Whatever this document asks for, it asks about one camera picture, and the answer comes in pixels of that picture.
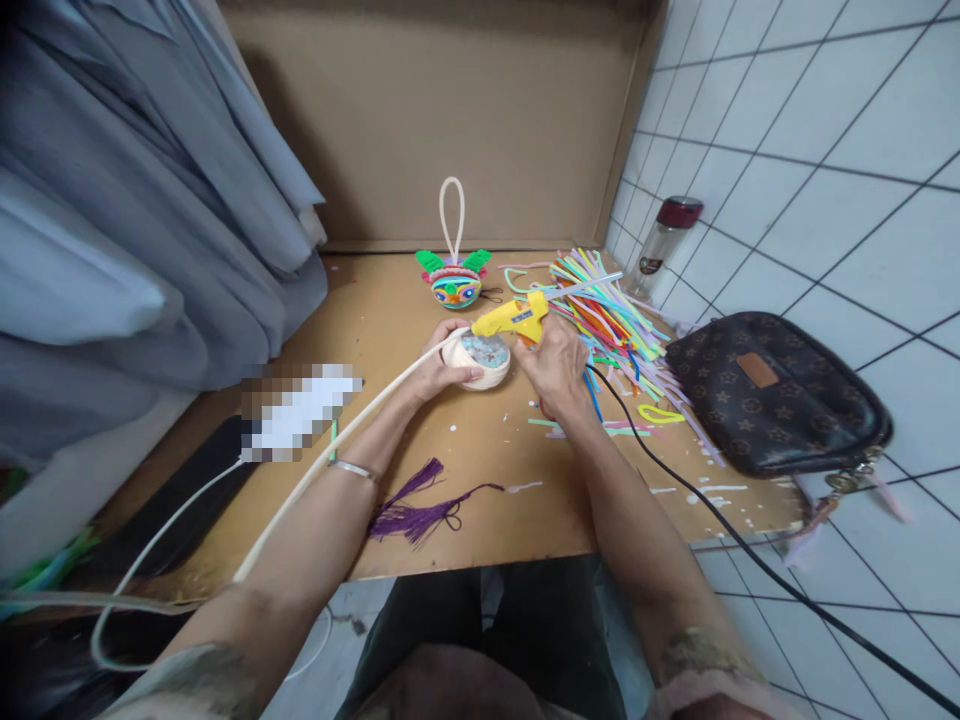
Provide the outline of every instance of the person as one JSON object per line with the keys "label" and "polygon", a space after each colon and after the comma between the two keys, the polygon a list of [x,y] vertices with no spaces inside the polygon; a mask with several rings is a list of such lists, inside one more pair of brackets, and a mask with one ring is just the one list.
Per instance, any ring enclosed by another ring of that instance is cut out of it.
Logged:
{"label": "person", "polygon": [[[437,327],[424,351],[465,320]],[[587,349],[549,315],[514,356],[582,466],[603,562],[639,632],[657,687],[648,718],[798,718],[748,659],[724,606],[637,471],[597,422]],[[249,576],[203,605],[105,716],[254,718],[267,706],[366,537],[404,429],[448,385],[480,371],[438,355],[384,404],[291,509]],[[502,568],[493,627],[481,630],[479,570],[400,578],[368,635],[337,717],[624,718],[593,591],[591,558]]]}

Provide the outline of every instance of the green ear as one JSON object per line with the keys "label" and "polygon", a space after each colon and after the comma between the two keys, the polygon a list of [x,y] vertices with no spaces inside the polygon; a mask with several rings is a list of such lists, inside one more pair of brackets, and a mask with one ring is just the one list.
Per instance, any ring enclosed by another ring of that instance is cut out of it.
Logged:
{"label": "green ear", "polygon": [[479,275],[480,271],[483,270],[483,266],[490,262],[490,258],[492,257],[493,255],[486,250],[477,250],[476,252],[470,253],[470,257],[464,260],[463,267],[467,270],[473,270]]}
{"label": "green ear", "polygon": [[420,250],[416,254],[417,262],[428,273],[433,273],[443,267],[443,260],[436,253],[429,250]]}

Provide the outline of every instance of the bracelet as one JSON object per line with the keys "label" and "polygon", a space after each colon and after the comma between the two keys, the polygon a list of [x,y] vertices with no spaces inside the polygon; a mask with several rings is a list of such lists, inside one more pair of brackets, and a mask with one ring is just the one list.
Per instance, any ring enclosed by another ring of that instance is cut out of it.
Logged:
{"label": "bracelet", "polygon": [[331,460],[329,463],[327,463],[327,467],[337,467],[337,468],[340,468],[341,470],[352,472],[354,475],[359,475],[360,477],[364,477],[367,480],[371,480],[374,483],[377,482],[377,476],[372,472],[370,472],[369,470],[364,470],[363,468],[357,467],[356,465],[345,463],[343,460]]}

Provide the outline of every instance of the brown handbag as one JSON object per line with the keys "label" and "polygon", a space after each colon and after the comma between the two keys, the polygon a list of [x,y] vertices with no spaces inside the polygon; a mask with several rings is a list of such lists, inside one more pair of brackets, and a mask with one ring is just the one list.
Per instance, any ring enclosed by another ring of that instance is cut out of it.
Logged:
{"label": "brown handbag", "polygon": [[788,320],[742,312],[667,347],[704,430],[744,475],[854,470],[882,455],[893,421],[873,390]]}

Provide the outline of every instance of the skin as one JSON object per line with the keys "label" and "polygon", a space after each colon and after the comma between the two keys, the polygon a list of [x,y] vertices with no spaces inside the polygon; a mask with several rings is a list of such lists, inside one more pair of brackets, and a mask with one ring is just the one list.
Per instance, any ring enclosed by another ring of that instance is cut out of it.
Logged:
{"label": "skin", "polygon": [[[424,352],[468,325],[440,323]],[[724,647],[742,653],[687,546],[597,423],[581,377],[587,350],[576,333],[548,316],[540,345],[527,350],[518,343],[514,355],[576,450],[601,553],[629,602],[654,677],[661,683],[669,679],[664,652],[692,626],[708,629]],[[417,411],[446,386],[479,375],[477,369],[448,368],[435,355],[384,404],[341,459],[381,476]],[[327,469],[278,526],[247,579],[198,610],[161,658],[205,643],[232,646],[257,678],[258,707],[266,707],[359,553],[377,495],[373,481]],[[719,709],[727,709],[722,699]],[[736,716],[760,717],[749,711]]]}

